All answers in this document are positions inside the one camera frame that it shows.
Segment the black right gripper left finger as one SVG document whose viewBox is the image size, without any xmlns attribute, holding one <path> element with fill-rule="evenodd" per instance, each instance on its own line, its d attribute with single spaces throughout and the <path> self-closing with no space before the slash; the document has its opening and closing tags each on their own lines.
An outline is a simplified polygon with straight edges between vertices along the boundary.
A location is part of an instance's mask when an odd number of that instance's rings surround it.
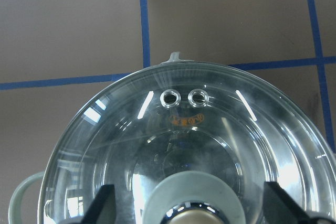
<svg viewBox="0 0 336 224">
<path fill-rule="evenodd" d="M 115 223 L 116 194 L 113 184 L 102 185 L 83 216 L 70 217 L 63 223 Z"/>
</svg>

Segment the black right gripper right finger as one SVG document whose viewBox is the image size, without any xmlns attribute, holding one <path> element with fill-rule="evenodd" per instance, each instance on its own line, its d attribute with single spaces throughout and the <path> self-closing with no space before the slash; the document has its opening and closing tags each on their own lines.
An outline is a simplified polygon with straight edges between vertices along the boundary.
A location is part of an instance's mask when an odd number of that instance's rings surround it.
<svg viewBox="0 0 336 224">
<path fill-rule="evenodd" d="M 277 182 L 264 182 L 264 217 L 268 223 L 335 223 L 319 212 L 303 210 Z"/>
</svg>

